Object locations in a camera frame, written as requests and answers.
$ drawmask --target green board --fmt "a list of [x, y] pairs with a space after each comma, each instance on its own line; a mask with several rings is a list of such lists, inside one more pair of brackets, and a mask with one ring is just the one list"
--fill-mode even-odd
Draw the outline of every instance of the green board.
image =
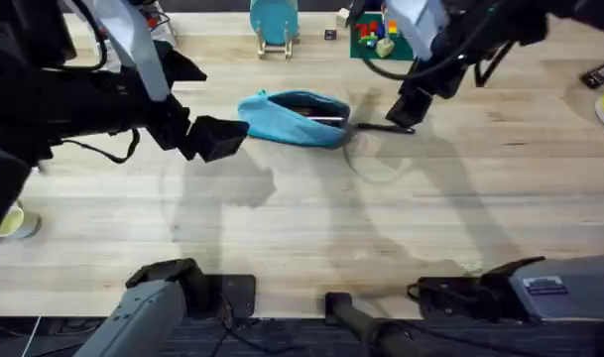
[[[357, 24], [369, 24], [371, 21], [376, 21], [379, 26], [383, 25], [383, 17], [381, 14], [363, 14]], [[359, 44], [359, 35], [350, 38], [350, 58], [361, 59], [377, 59], [377, 60], [414, 60], [414, 52], [405, 38], [399, 34], [391, 35], [390, 39], [394, 41], [394, 50], [384, 59], [381, 59], [377, 52], [368, 49], [365, 45]]]

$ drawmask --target teal pouch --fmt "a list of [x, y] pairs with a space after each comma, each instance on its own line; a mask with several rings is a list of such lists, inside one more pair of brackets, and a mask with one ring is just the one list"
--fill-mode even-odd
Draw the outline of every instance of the teal pouch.
[[[341, 118], [330, 125], [310, 117]], [[238, 106], [241, 120], [249, 123], [249, 135], [286, 144], [330, 147], [347, 134], [350, 107], [331, 97], [305, 90], [287, 90], [243, 99]]]

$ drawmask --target wooden table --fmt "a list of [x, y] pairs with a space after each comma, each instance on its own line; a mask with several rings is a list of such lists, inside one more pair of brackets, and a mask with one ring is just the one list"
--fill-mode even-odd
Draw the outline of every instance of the wooden table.
[[[182, 53], [209, 74], [174, 93], [193, 116], [237, 118], [259, 89], [303, 88], [381, 123], [399, 83], [350, 59], [344, 32], [324, 40], [332, 16], [301, 14], [285, 62], [257, 59], [247, 14], [173, 15]], [[70, 27], [94, 61], [87, 30]], [[555, 20], [549, 41], [514, 49], [488, 88], [468, 75], [455, 98], [437, 99], [412, 137], [361, 133], [334, 151], [247, 140], [207, 165], [147, 134], [122, 166], [56, 148], [22, 196], [42, 231], [0, 243], [0, 315], [107, 315], [139, 267], [193, 257], [207, 273], [254, 274], [259, 316], [318, 316], [325, 292], [347, 291], [377, 315], [418, 317], [403, 298], [418, 277], [603, 254], [600, 93], [577, 79], [603, 61], [603, 34]], [[124, 153], [130, 136], [83, 140]]]

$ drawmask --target wire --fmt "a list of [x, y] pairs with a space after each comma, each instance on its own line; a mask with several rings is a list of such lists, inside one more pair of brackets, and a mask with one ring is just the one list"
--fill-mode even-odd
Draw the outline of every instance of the wire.
[[87, 23], [92, 28], [92, 32], [94, 33], [94, 38], [96, 42], [99, 44], [99, 62], [93, 66], [67, 66], [67, 65], [57, 65], [54, 66], [54, 69], [60, 69], [64, 71], [71, 72], [91, 72], [102, 69], [107, 63], [107, 47], [105, 46], [105, 42], [103, 41], [103, 35], [101, 34], [101, 29], [99, 28], [96, 20], [92, 17], [92, 13], [87, 8], [87, 5], [83, 2], [83, 0], [71, 0], [72, 3], [79, 9], [79, 12], [85, 17]]
[[[491, 25], [491, 22], [493, 21], [493, 19], [496, 18], [495, 15], [498, 12], [497, 6], [494, 6], [493, 9], [494, 9], [493, 11], [487, 12], [486, 16], [484, 17], [482, 22], [476, 27], [475, 31], [465, 40], [464, 43], [462, 43], [460, 46], [458, 46], [458, 48], [456, 49], [455, 52], [453, 52], [453, 54], [451, 54], [447, 58], [443, 59], [438, 64], [436, 64], [428, 69], [416, 72], [416, 73], [408, 73], [408, 74], [391, 73], [389, 71], [386, 71], [386, 70], [376, 66], [375, 64], [373, 64], [370, 61], [370, 59], [366, 58], [365, 56], [361, 56], [358, 46], [354, 46], [354, 50], [355, 50], [355, 52], [357, 52], [357, 55], [359, 55], [361, 60], [363, 60], [365, 65], [368, 66], [368, 68], [370, 68], [372, 71], [374, 71], [375, 73], [377, 73], [383, 77], [393, 79], [393, 80], [414, 80], [414, 79], [423, 78], [423, 77], [432, 75], [440, 70], [447, 68], [448, 66], [453, 64], [453, 62], [455, 60], [458, 60], [458, 57], [460, 57], [460, 55], [463, 55], [464, 52], [473, 45], [473, 43], [476, 41], [478, 36], [487, 28], [487, 26]], [[354, 19], [353, 23], [356, 24], [357, 21], [359, 21], [358, 18]], [[350, 26], [350, 32], [351, 32], [350, 36], [356, 37], [356, 26]]]
[[33, 343], [33, 338], [37, 333], [37, 329], [40, 326], [40, 322], [42, 322], [42, 317], [38, 316], [37, 321], [35, 322], [35, 327], [33, 327], [33, 332], [31, 333], [31, 337], [28, 338], [28, 343], [26, 343], [26, 347], [24, 347], [24, 352], [22, 352], [22, 357], [26, 357], [26, 353], [28, 353], [29, 348], [31, 348], [31, 343]]
[[[222, 329], [224, 329], [224, 334], [222, 335], [222, 337], [220, 337], [220, 339], [216, 343], [216, 346], [213, 349], [213, 351], [211, 352], [209, 357], [215, 357], [215, 355], [217, 354], [217, 352], [220, 349], [220, 346], [222, 345], [222, 343], [224, 342], [224, 340], [226, 340], [226, 338], [228, 336], [232, 336], [239, 342], [245, 344], [246, 346], [248, 346], [250, 348], [253, 348], [256, 351], [260, 351], [260, 352], [266, 354], [267, 356], [278, 356], [278, 355], [285, 354], [288, 352], [301, 351], [301, 350], [310, 351], [308, 349], [308, 347], [301, 346], [301, 345], [291, 345], [291, 346], [283, 347], [280, 349], [273, 349], [273, 348], [265, 347], [265, 346], [255, 343], [253, 341], [248, 340], [246, 337], [238, 334], [237, 331], [233, 328], [233, 326], [236, 325], [235, 314], [233, 312], [233, 306], [229, 302], [229, 299], [225, 295], [220, 295], [220, 297], [222, 299], [222, 308], [223, 308], [223, 312], [224, 312], [224, 315], [222, 316], [222, 323], [221, 323]], [[250, 323], [247, 325], [247, 328], [252, 328], [259, 322], [260, 321], [258, 320], [256, 323]]]
[[218, 354], [218, 351], [220, 350], [222, 343], [226, 340], [226, 338], [228, 336], [229, 336], [229, 332], [224, 331], [224, 333], [222, 334], [222, 337], [220, 337], [220, 339], [218, 340], [218, 343], [215, 344], [213, 351], [211, 351], [211, 354], [209, 354], [209, 357], [215, 357], [215, 355]]
[[425, 333], [425, 334], [428, 334], [433, 337], [453, 341], [453, 342], [460, 343], [460, 344], [465, 344], [465, 345], [472, 346], [472, 347], [482, 348], [485, 350], [491, 350], [491, 351], [498, 352], [498, 353], [514, 354], [514, 355], [523, 356], [523, 357], [545, 357], [541, 354], [528, 352], [528, 351], [521, 351], [521, 350], [507, 347], [507, 346], [494, 345], [491, 343], [478, 342], [478, 341], [473, 341], [473, 340], [469, 340], [469, 339], [465, 339], [465, 338], [461, 338], [461, 337], [450, 336], [450, 335], [447, 335], [447, 334], [444, 334], [441, 332], [436, 332], [436, 331], [430, 330], [426, 327], [418, 326], [417, 324], [409, 322], [409, 321], [403, 320], [403, 321], [401, 321], [401, 323], [404, 326], [417, 330], [421, 333]]
[[138, 130], [132, 129], [132, 142], [130, 143], [129, 148], [127, 149], [127, 155], [125, 156], [125, 158], [116, 157], [116, 156], [114, 156], [114, 155], [112, 155], [110, 153], [107, 153], [107, 152], [105, 152], [105, 151], [103, 151], [101, 149], [97, 149], [97, 148], [95, 148], [95, 147], [93, 147], [91, 145], [88, 145], [88, 144], [77, 142], [76, 140], [66, 139], [66, 140], [61, 140], [61, 142], [63, 144], [66, 144], [66, 143], [68, 143], [68, 144], [75, 144], [75, 145], [80, 146], [83, 149], [87, 149], [87, 150], [93, 151], [95, 153], [101, 154], [104, 157], [108, 158], [114, 164], [123, 164], [123, 163], [127, 162], [132, 157], [132, 155], [134, 155], [134, 152], [136, 152], [136, 147], [141, 142], [141, 134], [139, 134]]
[[75, 344], [73, 344], [73, 345], [69, 345], [69, 346], [67, 346], [67, 347], [62, 347], [62, 348], [58, 348], [58, 349], [55, 349], [55, 350], [52, 350], [52, 351], [48, 351], [48, 352], [39, 353], [39, 354], [36, 354], [36, 355], [32, 355], [32, 356], [30, 356], [30, 357], [44, 357], [44, 356], [50, 356], [50, 355], [53, 355], [53, 354], [56, 354], [56, 353], [59, 353], [59, 352], [67, 351], [67, 350], [69, 350], [69, 349], [72, 349], [72, 348], [77, 348], [77, 347], [81, 347], [81, 346], [83, 346], [83, 343], [75, 343]]
[[469, 297], [463, 294], [459, 294], [456, 292], [453, 292], [449, 289], [443, 289], [441, 287], [436, 287], [436, 286], [430, 286], [424, 283], [414, 283], [414, 284], [409, 284], [408, 288], [407, 288], [407, 292], [408, 292], [408, 297], [411, 298], [413, 301], [416, 302], [420, 302], [421, 299], [420, 297], [417, 297], [414, 293], [413, 290], [418, 288], [419, 291], [420, 290], [429, 290], [429, 291], [433, 291], [433, 292], [437, 292], [443, 295], [447, 295], [450, 298], [455, 298], [458, 299], [464, 303], [476, 303], [478, 302], [478, 298], [477, 297]]
[[168, 23], [169, 21], [171, 21], [172, 19], [170, 19], [170, 16], [164, 12], [155, 12], [155, 13], [151, 13], [150, 15], [158, 15], [160, 18], [165, 17], [165, 19], [161, 20], [158, 24], [156, 24], [154, 27], [150, 28], [150, 32], [160, 28], [161, 26], [165, 25], [166, 23]]
[[0, 326], [0, 331], [4, 332], [4, 333], [7, 333], [7, 334], [9, 334], [11, 336], [15, 336], [15, 337], [28, 337], [28, 336], [30, 336], [30, 334], [28, 334], [28, 333], [16, 332], [16, 331], [13, 331], [13, 330], [10, 330], [10, 329], [6, 329], [6, 328], [1, 327], [1, 326]]

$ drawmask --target yellow cup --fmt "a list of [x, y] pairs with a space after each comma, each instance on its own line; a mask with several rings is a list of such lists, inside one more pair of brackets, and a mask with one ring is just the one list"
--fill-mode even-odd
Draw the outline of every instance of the yellow cup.
[[0, 224], [0, 239], [29, 237], [39, 229], [40, 221], [38, 214], [26, 212], [19, 202], [15, 202]]

